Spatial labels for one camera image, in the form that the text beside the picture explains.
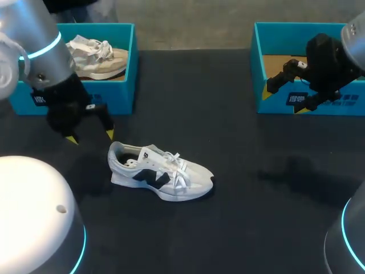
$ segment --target cardboard box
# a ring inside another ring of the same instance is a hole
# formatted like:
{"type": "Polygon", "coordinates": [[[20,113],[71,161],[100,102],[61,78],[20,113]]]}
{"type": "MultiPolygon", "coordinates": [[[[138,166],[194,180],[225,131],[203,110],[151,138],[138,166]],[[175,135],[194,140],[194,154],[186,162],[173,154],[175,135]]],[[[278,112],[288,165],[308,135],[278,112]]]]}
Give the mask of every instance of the cardboard box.
{"type": "MultiPolygon", "coordinates": [[[[254,25],[250,53],[252,81],[258,113],[293,114],[294,105],[316,92],[300,79],[287,83],[276,94],[266,91],[268,78],[282,71],[290,59],[306,62],[307,42],[318,33],[340,39],[344,24],[337,23],[265,23],[254,25]]],[[[365,115],[365,80],[359,78],[343,87],[342,97],[326,101],[306,115],[365,115]]]]}
{"type": "MultiPolygon", "coordinates": [[[[117,49],[128,50],[128,63],[125,75],[114,80],[83,80],[83,84],[92,98],[92,103],[106,103],[112,115],[131,114],[135,82],[138,67],[138,48],[134,24],[121,23],[83,23],[58,24],[62,38],[68,42],[81,35],[99,41],[107,40],[117,49]]],[[[16,90],[9,97],[13,110],[18,115],[46,115],[48,108],[36,106],[31,97],[32,89],[19,82],[16,90]]]]}

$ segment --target gray floor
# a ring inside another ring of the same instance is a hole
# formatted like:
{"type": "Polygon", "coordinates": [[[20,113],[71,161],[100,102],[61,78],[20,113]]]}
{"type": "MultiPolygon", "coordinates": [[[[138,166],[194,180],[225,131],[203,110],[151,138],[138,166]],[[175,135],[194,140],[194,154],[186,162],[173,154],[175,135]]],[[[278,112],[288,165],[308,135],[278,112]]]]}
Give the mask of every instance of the gray floor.
{"type": "Polygon", "coordinates": [[[255,21],[347,22],[363,10],[363,0],[117,0],[148,50],[248,48],[255,21]]]}

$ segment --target black table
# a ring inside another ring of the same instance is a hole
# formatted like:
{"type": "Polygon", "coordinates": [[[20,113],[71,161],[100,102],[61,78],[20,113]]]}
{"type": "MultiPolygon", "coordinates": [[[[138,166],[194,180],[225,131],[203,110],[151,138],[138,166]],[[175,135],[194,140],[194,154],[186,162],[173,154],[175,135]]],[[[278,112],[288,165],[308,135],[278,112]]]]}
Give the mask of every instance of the black table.
{"type": "Polygon", "coordinates": [[[95,273],[326,273],[326,230],[365,177],[363,118],[257,115],[247,50],[141,52],[134,114],[115,117],[115,140],[208,167],[216,193],[202,201],[111,186],[94,118],[75,146],[44,118],[1,107],[0,155],[66,177],[95,273]]]}

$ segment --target gray robot arm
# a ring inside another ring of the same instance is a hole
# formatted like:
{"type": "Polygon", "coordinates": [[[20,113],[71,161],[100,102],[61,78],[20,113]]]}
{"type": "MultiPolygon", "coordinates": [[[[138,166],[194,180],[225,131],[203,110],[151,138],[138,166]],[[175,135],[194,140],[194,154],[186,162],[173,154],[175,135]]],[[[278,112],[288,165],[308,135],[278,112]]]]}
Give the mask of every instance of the gray robot arm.
{"type": "Polygon", "coordinates": [[[78,144],[75,127],[83,117],[97,115],[112,139],[106,104],[91,104],[42,0],[0,0],[0,34],[0,99],[12,93],[19,78],[32,87],[33,96],[44,99],[48,124],[63,137],[78,144]]]}

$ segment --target new balance sneaker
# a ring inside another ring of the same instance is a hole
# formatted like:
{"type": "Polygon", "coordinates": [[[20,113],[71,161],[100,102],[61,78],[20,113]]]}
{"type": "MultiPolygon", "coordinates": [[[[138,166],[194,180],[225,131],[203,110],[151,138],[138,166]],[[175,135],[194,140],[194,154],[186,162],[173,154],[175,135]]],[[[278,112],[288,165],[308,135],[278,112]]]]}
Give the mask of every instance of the new balance sneaker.
{"type": "Polygon", "coordinates": [[[213,188],[213,174],[196,163],[164,152],[154,145],[134,147],[119,142],[110,146],[111,182],[147,188],[161,199],[182,202],[204,196],[213,188]]]}
{"type": "Polygon", "coordinates": [[[66,44],[76,63],[79,77],[105,80],[122,73],[127,67],[128,51],[113,49],[108,41],[77,35],[66,44]]]}

